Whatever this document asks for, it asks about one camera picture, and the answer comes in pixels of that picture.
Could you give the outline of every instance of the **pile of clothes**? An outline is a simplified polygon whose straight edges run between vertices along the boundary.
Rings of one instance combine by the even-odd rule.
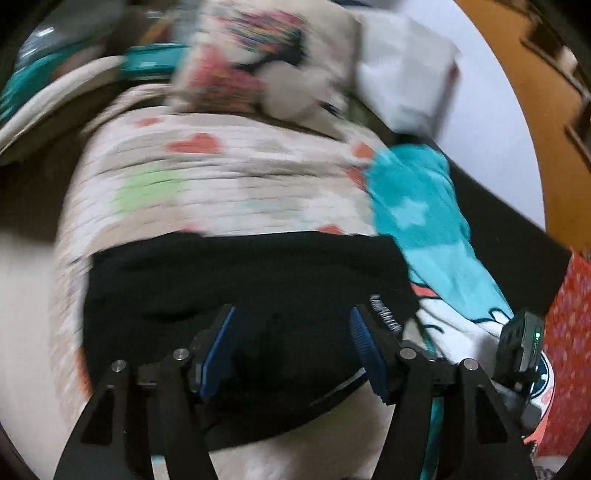
[[[126,18],[104,4],[114,8],[100,38]],[[0,164],[57,158],[70,131],[83,147],[51,313],[69,421],[111,362],[137,367],[187,347],[228,303],[239,348],[215,398],[226,409],[301,411],[359,380],[348,327],[359,303],[401,339],[451,362],[475,358],[492,376],[513,312],[470,245],[448,160],[424,144],[392,146],[434,131],[455,45],[328,0],[168,7],[142,13],[149,28],[125,55],[76,64],[38,92],[21,92],[18,75],[56,53],[23,52],[5,90]],[[56,32],[47,23],[29,42]],[[70,58],[86,44],[59,45]],[[88,118],[47,128],[99,90]],[[541,367],[532,401],[545,414],[553,374],[546,357]],[[440,422],[434,404],[434,432]]]

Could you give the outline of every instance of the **turquoise fabric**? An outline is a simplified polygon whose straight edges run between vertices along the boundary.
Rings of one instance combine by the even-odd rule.
[[[187,51],[180,43],[131,47],[125,55],[121,74],[126,80],[168,80]]]
[[[490,319],[491,309],[513,316],[474,255],[443,155],[426,145],[397,145],[378,153],[366,176],[376,229],[394,237],[411,281],[427,284],[474,322]]]
[[[0,122],[8,121],[37,92],[49,85],[55,69],[82,48],[82,43],[63,48],[15,72],[2,91]]]

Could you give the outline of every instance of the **blue gripper pad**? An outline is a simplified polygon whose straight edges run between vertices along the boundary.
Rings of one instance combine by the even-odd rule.
[[[386,363],[357,308],[351,309],[349,330],[374,393],[388,399]]]

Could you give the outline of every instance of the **black cloth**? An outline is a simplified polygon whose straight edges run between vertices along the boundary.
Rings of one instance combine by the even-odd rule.
[[[229,303],[238,348],[215,397],[228,410],[306,408],[361,367],[348,326],[354,305],[378,294],[399,322],[419,307],[389,236],[177,232],[92,263],[83,325],[92,383],[116,359],[138,366],[187,347]]]

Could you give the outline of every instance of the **colorful printed fabric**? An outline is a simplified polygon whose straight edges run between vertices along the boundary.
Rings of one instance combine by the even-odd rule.
[[[358,29],[327,0],[212,0],[170,101],[183,112],[262,112],[341,139]]]
[[[376,155],[367,179],[376,229],[396,239],[411,279],[473,322],[494,324],[496,312],[513,316],[474,254],[443,155],[426,145],[397,145]]]
[[[570,455],[591,420],[591,263],[573,254],[546,316],[557,390],[541,455]]]

